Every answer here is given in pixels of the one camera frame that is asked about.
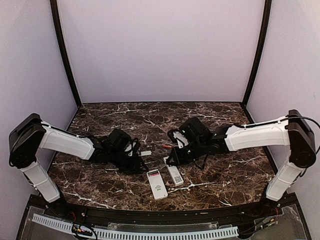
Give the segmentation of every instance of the marble tabletop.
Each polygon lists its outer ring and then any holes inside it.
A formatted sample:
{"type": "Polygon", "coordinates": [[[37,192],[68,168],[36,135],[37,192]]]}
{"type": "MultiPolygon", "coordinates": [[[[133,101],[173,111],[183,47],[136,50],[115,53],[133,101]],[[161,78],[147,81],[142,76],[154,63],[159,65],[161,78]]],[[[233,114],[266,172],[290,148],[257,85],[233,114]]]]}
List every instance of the marble tabletop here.
{"type": "MultiPolygon", "coordinates": [[[[139,102],[88,103],[78,110],[68,131],[79,135],[108,135],[114,128],[139,138],[150,170],[161,169],[172,145],[167,131],[198,117],[213,132],[218,126],[248,123],[239,103],[139,102]]],[[[184,184],[175,187],[166,167],[160,170],[168,197],[155,200],[147,175],[125,175],[112,164],[91,163],[57,153],[49,175],[69,203],[138,211],[185,211],[256,202],[274,172],[261,147],[209,156],[205,169],[193,163],[178,167],[184,184]]]]}

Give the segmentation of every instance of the lavender wall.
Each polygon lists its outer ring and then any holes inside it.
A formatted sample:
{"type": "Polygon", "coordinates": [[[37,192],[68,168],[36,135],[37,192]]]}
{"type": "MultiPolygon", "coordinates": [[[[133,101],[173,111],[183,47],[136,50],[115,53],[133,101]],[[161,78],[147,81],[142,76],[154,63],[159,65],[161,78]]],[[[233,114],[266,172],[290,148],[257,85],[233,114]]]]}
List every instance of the lavender wall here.
{"type": "Polygon", "coordinates": [[[241,101],[264,0],[59,0],[89,102],[241,101]]]}
{"type": "MultiPolygon", "coordinates": [[[[299,110],[320,122],[320,2],[318,0],[272,1],[265,47],[249,100],[256,122],[299,110]]],[[[315,130],[316,146],[320,131],[315,130]]],[[[289,149],[270,147],[278,166],[289,149]]],[[[310,228],[319,239],[320,161],[290,189],[296,192],[310,228]]]]}
{"type": "MultiPolygon", "coordinates": [[[[0,239],[16,239],[33,188],[9,167],[9,133],[31,113],[66,128],[76,111],[48,0],[0,0],[0,239]]],[[[41,151],[47,168],[53,152],[41,151]]]]}

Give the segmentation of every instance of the white remote control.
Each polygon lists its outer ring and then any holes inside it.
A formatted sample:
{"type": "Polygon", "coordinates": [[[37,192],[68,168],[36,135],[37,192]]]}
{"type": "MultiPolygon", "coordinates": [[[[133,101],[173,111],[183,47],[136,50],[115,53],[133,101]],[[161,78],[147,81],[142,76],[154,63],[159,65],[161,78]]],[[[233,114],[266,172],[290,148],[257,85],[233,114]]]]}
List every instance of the white remote control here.
{"type": "Polygon", "coordinates": [[[146,173],[155,200],[168,197],[168,192],[158,169],[146,173]]]}
{"type": "Polygon", "coordinates": [[[170,173],[170,176],[174,182],[174,185],[175,186],[179,186],[181,184],[184,183],[184,180],[178,170],[178,168],[176,166],[169,166],[167,165],[167,159],[168,159],[168,156],[167,157],[164,157],[163,158],[163,161],[164,161],[164,164],[166,165],[166,168],[168,169],[169,173],[170,173]]]}

